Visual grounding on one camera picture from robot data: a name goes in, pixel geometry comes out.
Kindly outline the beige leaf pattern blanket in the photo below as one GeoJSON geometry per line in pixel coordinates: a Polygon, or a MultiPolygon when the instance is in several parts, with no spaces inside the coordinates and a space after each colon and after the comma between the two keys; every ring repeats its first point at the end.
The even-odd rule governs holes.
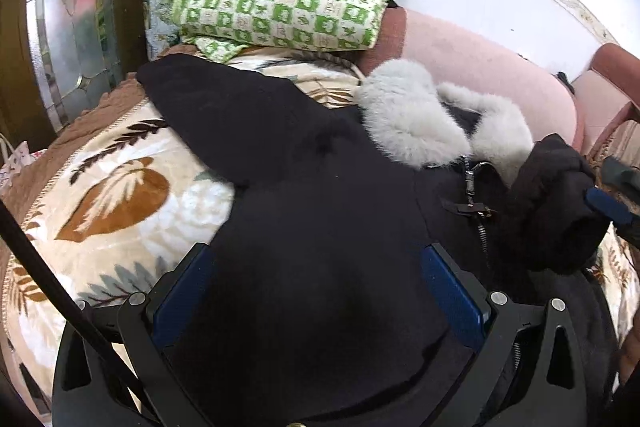
{"type": "MultiPolygon", "coordinates": [[[[117,307],[137,291],[150,291],[194,245],[205,244],[213,252],[210,245],[233,204],[232,183],[210,170],[169,127],[137,76],[136,86],[143,96],[141,116],[128,120],[124,156],[101,179],[91,180],[98,158],[88,157],[62,170],[50,183],[42,203],[32,210],[33,225],[17,222],[10,210],[1,213],[1,235],[15,256],[18,285],[29,295],[40,295],[63,317],[52,389],[52,421],[57,426],[76,426],[74,325],[81,321],[82,305],[117,307]]],[[[535,140],[520,109],[507,98],[450,82],[437,83],[424,66],[408,60],[378,65],[352,87],[344,107],[330,109],[343,108],[358,109],[362,127],[388,159],[416,169],[459,168],[463,199],[452,210],[471,218],[481,239],[488,235],[492,210],[480,200],[480,170],[491,167],[505,187],[512,187],[520,181],[526,154],[538,142],[556,135],[535,140]]],[[[636,215],[633,225],[618,227],[587,205],[588,188],[599,188],[589,170],[592,182],[580,195],[604,222],[598,246],[610,228],[636,239],[636,215]]],[[[597,248],[586,269],[598,284],[591,271],[597,248]]],[[[501,291],[519,303],[506,288],[493,288],[454,262],[488,291],[501,291]]],[[[568,310],[561,297],[521,305],[544,306],[554,298],[563,300],[568,310]]],[[[585,426],[625,426],[637,420],[639,365],[624,359],[612,317],[611,322],[615,337],[611,395],[598,417],[588,418],[585,426]]],[[[282,426],[370,425],[289,421],[282,426]]]]}

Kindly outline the white paper bag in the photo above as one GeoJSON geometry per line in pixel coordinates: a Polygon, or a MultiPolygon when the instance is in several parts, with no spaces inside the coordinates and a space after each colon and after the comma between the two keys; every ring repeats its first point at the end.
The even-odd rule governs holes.
{"type": "Polygon", "coordinates": [[[9,139],[2,134],[0,138],[1,143],[1,170],[0,170],[0,194],[6,196],[9,188],[17,176],[27,166],[32,165],[37,159],[39,159],[46,149],[35,150],[32,152],[29,150],[27,141],[23,141],[17,146],[13,146],[9,139]]]}

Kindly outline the stained glass wooden door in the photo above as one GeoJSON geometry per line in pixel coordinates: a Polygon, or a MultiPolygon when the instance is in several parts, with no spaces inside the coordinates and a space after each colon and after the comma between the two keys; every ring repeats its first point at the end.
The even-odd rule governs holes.
{"type": "Polygon", "coordinates": [[[142,0],[1,0],[1,132],[47,147],[146,60],[142,0]]]}

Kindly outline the pink maroon cushion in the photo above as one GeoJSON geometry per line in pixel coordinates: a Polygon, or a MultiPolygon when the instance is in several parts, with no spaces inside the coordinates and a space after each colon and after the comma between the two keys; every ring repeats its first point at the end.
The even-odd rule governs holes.
{"type": "Polygon", "coordinates": [[[575,147],[591,159],[627,120],[639,120],[639,59],[607,43],[574,82],[578,136],[575,147]]]}

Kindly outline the green white checkered folded quilt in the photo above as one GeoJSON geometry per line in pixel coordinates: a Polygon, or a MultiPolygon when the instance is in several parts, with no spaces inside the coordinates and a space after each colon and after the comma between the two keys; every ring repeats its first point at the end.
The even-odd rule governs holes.
{"type": "Polygon", "coordinates": [[[390,0],[175,0],[183,42],[213,62],[249,46],[342,52],[372,48],[390,0]]]}

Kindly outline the pink bolster pillow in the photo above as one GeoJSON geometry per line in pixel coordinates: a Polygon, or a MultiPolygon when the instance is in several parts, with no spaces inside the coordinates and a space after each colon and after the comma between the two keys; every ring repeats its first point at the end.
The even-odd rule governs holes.
{"type": "Polygon", "coordinates": [[[557,133],[575,150],[584,142],[584,118],[561,80],[504,46],[453,23],[391,8],[378,41],[358,52],[355,64],[369,74],[392,58],[422,64],[435,82],[508,98],[522,111],[536,140],[557,133]]]}

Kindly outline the black coat with fur collar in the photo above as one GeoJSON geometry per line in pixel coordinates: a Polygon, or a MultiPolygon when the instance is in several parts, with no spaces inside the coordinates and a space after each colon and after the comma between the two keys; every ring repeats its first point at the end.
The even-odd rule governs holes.
{"type": "Polygon", "coordinates": [[[439,243],[519,303],[563,298],[585,372],[585,413],[610,399],[615,337],[586,269],[604,222],[585,205],[589,167],[557,135],[505,187],[480,170],[492,210],[481,239],[459,168],[384,156],[356,108],[329,109],[290,80],[176,54],[137,80],[169,127],[232,183],[214,273],[170,344],[178,382],[215,426],[289,421],[419,426],[470,361],[420,273],[439,243]]]}

